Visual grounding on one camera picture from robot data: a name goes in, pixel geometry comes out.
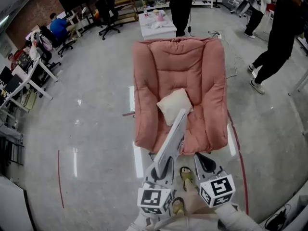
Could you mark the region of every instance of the white wall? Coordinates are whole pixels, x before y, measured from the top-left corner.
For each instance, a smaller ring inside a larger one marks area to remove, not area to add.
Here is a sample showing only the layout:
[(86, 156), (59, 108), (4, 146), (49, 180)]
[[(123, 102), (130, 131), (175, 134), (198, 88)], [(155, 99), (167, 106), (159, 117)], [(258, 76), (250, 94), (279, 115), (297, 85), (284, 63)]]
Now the white wall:
[[(14, 43), (11, 41), (11, 39), (9, 38), (9, 36), (6, 33), (2, 33), (0, 35), (0, 43), (2, 39), (6, 39), (9, 44), (12, 47), (12, 53), (15, 53), (17, 51), (17, 47), (14, 45)], [(0, 54), (0, 72), (2, 71), (2, 69), (4, 68), (4, 66), (10, 67), (11, 66), (11, 62), (9, 61), (9, 59), (6, 57), (4, 58), (1, 54)]]
[(33, 231), (24, 190), (0, 176), (0, 227), (4, 231)]

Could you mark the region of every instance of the concrete floor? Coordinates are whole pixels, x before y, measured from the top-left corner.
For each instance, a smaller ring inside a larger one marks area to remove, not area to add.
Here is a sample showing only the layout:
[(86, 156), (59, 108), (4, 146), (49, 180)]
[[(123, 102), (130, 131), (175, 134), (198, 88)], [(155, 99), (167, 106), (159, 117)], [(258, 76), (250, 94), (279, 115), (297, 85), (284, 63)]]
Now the concrete floor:
[[(307, 91), (295, 99), (287, 95), (305, 72), (307, 58), (295, 43), (290, 60), (264, 82), (267, 93), (258, 94), (249, 85), (246, 66), (266, 50), (267, 43), (246, 37), (245, 23), (246, 18), (224, 7), (192, 9), (192, 34), (222, 33), (227, 75), (235, 73), (234, 64), (237, 67), (237, 76), (228, 79), (228, 109), (244, 158), (249, 213), (261, 222), (308, 178), (308, 147), (301, 133), (307, 122), (303, 106)], [(256, 33), (268, 39), (262, 32), (264, 23)], [(27, 190), (39, 230), (119, 231), (137, 216), (142, 180), (136, 177), (134, 163), (134, 119), (122, 114), (129, 112), (128, 87), (133, 84), (131, 45), (142, 36), (138, 22), (120, 30), (121, 34), (109, 33), (105, 41), (98, 28), (80, 38), (55, 70), (59, 81), (48, 84), (53, 100), (38, 99), (29, 114), (21, 113), (25, 163), (14, 170), (14, 177)], [(182, 164), (189, 160), (180, 158)], [(226, 169), (237, 188), (234, 201), (245, 209), (239, 158), (227, 160)]]

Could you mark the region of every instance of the brown wall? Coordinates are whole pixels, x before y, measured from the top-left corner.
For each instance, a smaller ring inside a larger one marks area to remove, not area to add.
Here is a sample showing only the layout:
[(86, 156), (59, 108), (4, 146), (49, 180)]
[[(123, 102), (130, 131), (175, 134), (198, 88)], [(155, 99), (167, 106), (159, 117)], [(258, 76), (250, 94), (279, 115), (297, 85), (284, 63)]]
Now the brown wall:
[(26, 36), (35, 25), (48, 25), (50, 14), (59, 14), (64, 9), (58, 0), (30, 0), (14, 18), (6, 29), (6, 33), (16, 45), (21, 49), (25, 44)]

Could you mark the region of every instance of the black hair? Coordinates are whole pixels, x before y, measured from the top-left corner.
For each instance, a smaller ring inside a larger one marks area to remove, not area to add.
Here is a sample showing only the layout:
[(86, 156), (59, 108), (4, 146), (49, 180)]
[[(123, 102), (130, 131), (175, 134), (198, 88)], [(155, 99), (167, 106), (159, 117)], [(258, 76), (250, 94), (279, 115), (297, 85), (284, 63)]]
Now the black hair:
[(29, 40), (26, 40), (26, 47), (31, 47), (32, 46), (32, 43), (31, 43), (31, 41), (29, 41)]
[(8, 59), (10, 59), (12, 56), (14, 56), (14, 54), (13, 54), (13, 53), (10, 53), (10, 54), (8, 55)]
[(56, 16), (56, 13), (52, 13), (49, 18), (52, 20)]

